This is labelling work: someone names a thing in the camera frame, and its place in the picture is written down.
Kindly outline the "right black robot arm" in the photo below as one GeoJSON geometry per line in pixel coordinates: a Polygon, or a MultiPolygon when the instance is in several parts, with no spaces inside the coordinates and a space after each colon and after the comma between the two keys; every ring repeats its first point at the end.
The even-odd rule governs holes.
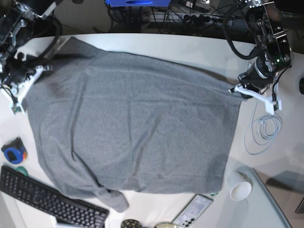
{"type": "Polygon", "coordinates": [[[34,68],[42,65],[62,35],[62,25],[54,15],[60,0],[15,0],[0,18],[0,83],[12,87],[23,83],[34,68]],[[37,57],[15,58],[18,48],[45,33],[54,33],[49,46],[37,57]]]}

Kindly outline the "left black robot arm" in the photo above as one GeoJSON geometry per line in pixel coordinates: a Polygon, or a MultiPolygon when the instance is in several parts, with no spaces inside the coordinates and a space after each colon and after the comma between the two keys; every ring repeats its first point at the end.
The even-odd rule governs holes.
{"type": "Polygon", "coordinates": [[[282,28],[275,1],[240,0],[225,13],[222,29],[231,50],[240,59],[254,60],[248,70],[238,76],[239,84],[230,91],[245,99],[262,95],[269,87],[278,85],[281,75],[292,66],[292,51],[282,28]],[[228,22],[236,12],[245,14],[245,23],[256,46],[248,55],[241,54],[228,34],[228,22]]]}

